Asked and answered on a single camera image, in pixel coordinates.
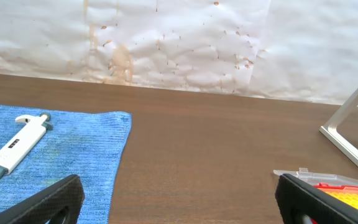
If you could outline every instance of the clear plastic lid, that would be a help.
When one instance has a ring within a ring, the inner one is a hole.
[[[299,171],[273,170],[276,175],[291,174],[310,185],[325,183],[330,186],[351,185],[358,186],[358,180],[335,174],[319,174],[309,172],[307,168],[299,168]]]

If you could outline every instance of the wooden table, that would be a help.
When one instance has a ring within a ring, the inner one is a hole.
[[[337,106],[8,75],[0,104],[133,114],[110,223],[282,223],[274,169],[358,179],[318,131]],[[358,147],[358,110],[339,132]]]

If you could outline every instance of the white paper sheet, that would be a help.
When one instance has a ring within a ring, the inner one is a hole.
[[[269,0],[0,0],[0,73],[245,95]]]
[[[343,104],[358,87],[358,0],[272,1],[249,96]]]

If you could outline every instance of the blue towel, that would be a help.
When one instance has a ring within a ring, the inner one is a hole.
[[[122,150],[131,130],[129,113],[86,114],[0,105],[0,149],[23,128],[15,118],[51,114],[47,131],[10,175],[0,180],[0,212],[62,178],[77,174],[85,191],[78,223],[107,223]]]

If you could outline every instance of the metal leg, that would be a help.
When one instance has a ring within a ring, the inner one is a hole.
[[[358,149],[344,139],[337,131],[338,125],[356,108],[358,105],[358,89],[347,99],[347,101],[335,112],[320,131],[335,144],[351,161],[358,166]]]

